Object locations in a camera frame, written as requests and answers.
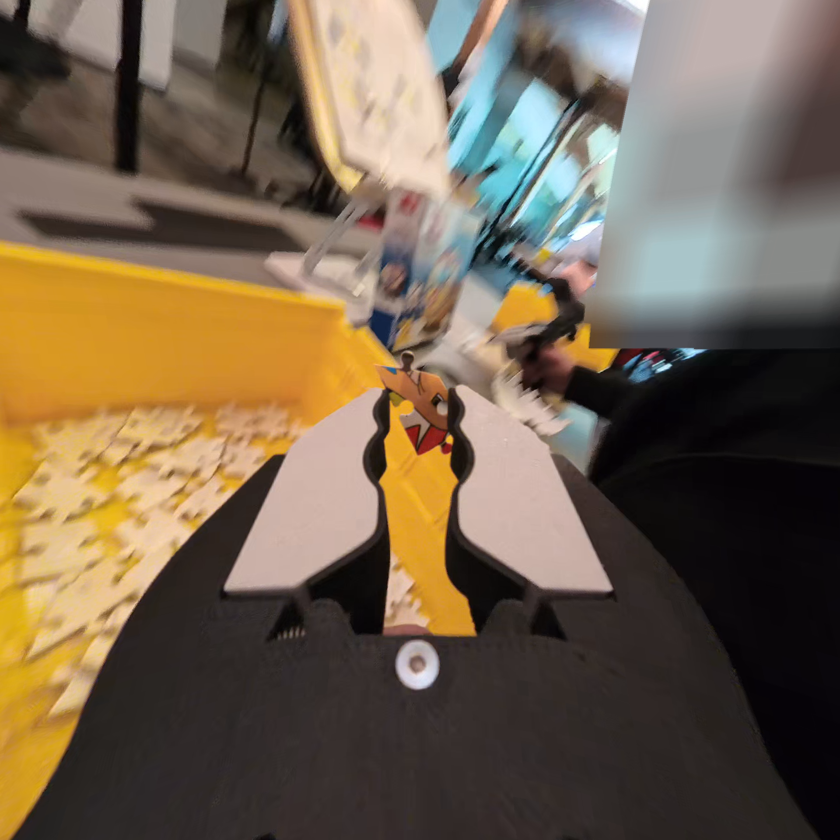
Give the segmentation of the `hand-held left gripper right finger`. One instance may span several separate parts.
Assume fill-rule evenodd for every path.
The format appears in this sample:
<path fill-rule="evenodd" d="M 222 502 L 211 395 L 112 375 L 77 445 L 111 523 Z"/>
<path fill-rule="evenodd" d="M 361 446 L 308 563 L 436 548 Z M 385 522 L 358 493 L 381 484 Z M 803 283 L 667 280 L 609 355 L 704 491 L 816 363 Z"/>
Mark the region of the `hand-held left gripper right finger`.
<path fill-rule="evenodd" d="M 472 391 L 448 393 L 456 478 L 446 572 L 467 600 L 477 634 L 512 602 L 532 633 L 560 635 L 559 600 L 612 600 L 614 585 L 554 462 L 530 428 Z"/>

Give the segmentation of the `yellow plastic bin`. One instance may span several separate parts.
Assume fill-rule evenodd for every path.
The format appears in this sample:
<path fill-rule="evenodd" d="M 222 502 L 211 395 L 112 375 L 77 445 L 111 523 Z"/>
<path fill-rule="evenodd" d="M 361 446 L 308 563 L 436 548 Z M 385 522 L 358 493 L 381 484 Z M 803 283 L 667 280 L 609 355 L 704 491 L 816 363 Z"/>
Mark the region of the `yellow plastic bin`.
<path fill-rule="evenodd" d="M 560 313 L 552 291 L 534 282 L 518 282 L 510 287 L 490 323 L 490 333 L 498 335 L 506 329 L 532 323 L 549 322 Z M 590 345 L 591 328 L 578 326 L 573 339 L 560 339 L 556 345 L 566 350 L 572 361 L 593 371 L 605 371 L 614 363 L 618 350 L 596 349 Z"/>
<path fill-rule="evenodd" d="M 13 577 L 11 498 L 32 474 L 23 426 L 102 408 L 275 403 L 306 424 L 379 385 L 389 356 L 319 298 L 2 243 L 2 838 L 54 772 L 78 714 L 48 721 L 47 681 L 89 644 L 24 663 L 34 620 Z"/>

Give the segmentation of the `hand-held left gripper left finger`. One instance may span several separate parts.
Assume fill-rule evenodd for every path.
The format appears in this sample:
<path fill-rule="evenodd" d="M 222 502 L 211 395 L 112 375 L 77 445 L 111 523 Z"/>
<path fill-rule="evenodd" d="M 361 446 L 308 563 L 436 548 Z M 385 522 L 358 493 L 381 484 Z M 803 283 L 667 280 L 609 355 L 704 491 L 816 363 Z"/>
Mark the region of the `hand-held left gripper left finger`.
<path fill-rule="evenodd" d="M 224 583 L 227 596 L 336 602 L 380 635 L 391 569 L 381 479 L 388 394 L 371 388 L 312 426 L 281 460 Z"/>

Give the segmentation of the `white tablet stand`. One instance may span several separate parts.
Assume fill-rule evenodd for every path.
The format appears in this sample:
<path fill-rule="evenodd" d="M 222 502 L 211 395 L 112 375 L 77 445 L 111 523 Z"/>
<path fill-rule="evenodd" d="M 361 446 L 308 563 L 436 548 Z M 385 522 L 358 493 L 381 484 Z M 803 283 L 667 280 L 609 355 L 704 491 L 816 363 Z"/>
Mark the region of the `white tablet stand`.
<path fill-rule="evenodd" d="M 337 255 L 333 250 L 363 215 L 385 207 L 393 191 L 392 186 L 384 183 L 362 182 L 352 191 L 348 203 L 320 240 L 305 253 L 276 251 L 270 254 L 265 261 L 266 270 L 287 290 L 333 298 L 342 303 L 345 315 L 354 327 L 366 324 L 374 308 L 382 236 L 378 234 L 360 258 Z"/>

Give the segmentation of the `orange single puzzle piece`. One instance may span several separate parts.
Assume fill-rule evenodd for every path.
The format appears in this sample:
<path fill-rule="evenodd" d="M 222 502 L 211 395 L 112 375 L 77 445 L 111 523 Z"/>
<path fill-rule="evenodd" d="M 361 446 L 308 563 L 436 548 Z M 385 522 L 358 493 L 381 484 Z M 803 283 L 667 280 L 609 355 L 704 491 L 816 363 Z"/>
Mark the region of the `orange single puzzle piece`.
<path fill-rule="evenodd" d="M 448 388 L 434 373 L 414 366 L 414 352 L 403 351 L 399 364 L 375 367 L 394 406 L 410 405 L 400 420 L 417 455 L 436 449 L 451 452 L 448 439 Z"/>

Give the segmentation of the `person's right hand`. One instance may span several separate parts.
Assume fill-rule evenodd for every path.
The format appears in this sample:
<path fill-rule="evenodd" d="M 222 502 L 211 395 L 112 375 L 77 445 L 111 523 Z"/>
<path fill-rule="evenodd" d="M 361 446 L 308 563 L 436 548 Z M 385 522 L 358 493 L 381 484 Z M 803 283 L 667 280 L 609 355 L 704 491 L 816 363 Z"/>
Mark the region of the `person's right hand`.
<path fill-rule="evenodd" d="M 569 387 L 575 365 L 568 354 L 553 344 L 534 347 L 521 361 L 523 389 L 563 396 Z"/>

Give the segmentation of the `colourful puzzle box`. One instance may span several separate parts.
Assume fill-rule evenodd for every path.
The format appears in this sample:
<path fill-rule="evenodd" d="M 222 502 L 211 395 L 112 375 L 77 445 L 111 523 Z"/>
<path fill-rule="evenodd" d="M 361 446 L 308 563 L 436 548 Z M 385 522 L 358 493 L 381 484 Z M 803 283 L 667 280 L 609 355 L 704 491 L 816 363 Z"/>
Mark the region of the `colourful puzzle box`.
<path fill-rule="evenodd" d="M 484 222 L 483 213 L 454 200 L 391 194 L 369 327 L 393 356 L 447 332 Z"/>

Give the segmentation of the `thin black floor stand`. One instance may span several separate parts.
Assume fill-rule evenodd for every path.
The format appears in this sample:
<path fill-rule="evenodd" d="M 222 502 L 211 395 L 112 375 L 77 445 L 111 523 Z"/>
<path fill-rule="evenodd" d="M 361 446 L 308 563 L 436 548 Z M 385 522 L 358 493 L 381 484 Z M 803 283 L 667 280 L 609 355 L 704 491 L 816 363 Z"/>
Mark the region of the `thin black floor stand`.
<path fill-rule="evenodd" d="M 276 2 L 249 1 L 241 2 L 238 12 L 240 23 L 235 42 L 234 57 L 240 69 L 256 78 L 255 93 L 252 97 L 245 147 L 238 175 L 243 181 L 249 178 L 249 167 L 256 144 L 256 132 L 263 109 L 268 82 L 275 62 Z"/>

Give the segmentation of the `pile of white puzzle pieces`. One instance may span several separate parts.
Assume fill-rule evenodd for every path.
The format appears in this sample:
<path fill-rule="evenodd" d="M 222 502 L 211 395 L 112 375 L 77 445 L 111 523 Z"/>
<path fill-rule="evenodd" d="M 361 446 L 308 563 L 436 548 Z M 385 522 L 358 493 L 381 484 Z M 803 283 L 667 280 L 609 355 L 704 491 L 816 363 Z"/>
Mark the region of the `pile of white puzzle pieces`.
<path fill-rule="evenodd" d="M 78 715 L 176 551 L 309 428 L 275 403 L 140 405 L 13 434 L 23 464 L 2 489 L 2 707 Z"/>

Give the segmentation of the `tablet with yellow frame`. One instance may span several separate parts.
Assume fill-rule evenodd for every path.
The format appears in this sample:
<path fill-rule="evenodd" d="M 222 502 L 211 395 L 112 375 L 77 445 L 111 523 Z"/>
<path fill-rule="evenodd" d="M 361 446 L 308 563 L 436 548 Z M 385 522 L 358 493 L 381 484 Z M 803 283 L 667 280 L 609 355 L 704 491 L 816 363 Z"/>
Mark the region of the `tablet with yellow frame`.
<path fill-rule="evenodd" d="M 289 1 L 310 135 L 336 185 L 451 193 L 448 115 L 414 2 Z"/>

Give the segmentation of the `person's right forearm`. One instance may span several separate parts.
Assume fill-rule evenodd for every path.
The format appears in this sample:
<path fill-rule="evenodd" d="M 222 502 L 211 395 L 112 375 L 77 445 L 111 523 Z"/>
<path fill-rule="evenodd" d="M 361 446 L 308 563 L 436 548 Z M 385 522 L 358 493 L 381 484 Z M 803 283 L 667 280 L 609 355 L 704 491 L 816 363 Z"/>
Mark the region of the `person's right forearm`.
<path fill-rule="evenodd" d="M 670 372 L 635 382 L 622 371 L 570 366 L 560 386 L 563 399 L 605 423 L 590 466 L 594 483 L 662 458 L 670 427 L 670 386 Z"/>

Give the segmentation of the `person's black clothing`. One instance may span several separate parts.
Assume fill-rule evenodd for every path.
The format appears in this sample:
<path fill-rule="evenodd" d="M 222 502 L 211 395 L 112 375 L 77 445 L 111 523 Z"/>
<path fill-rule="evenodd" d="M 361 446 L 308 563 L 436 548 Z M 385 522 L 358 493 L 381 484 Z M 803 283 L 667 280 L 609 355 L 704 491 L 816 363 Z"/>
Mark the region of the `person's black clothing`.
<path fill-rule="evenodd" d="M 794 798 L 838 838 L 838 350 L 708 350 L 667 372 L 662 458 L 591 480 L 686 583 Z"/>

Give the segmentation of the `black pole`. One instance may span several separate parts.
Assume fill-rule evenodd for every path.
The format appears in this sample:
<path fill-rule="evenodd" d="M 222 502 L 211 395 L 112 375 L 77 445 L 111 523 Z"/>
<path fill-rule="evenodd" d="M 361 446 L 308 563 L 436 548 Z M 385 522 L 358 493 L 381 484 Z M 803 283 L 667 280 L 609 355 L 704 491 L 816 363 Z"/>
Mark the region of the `black pole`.
<path fill-rule="evenodd" d="M 143 1 L 121 1 L 120 55 L 115 69 L 113 124 L 114 166 L 135 175 L 139 169 L 139 126 L 142 85 L 140 62 Z"/>

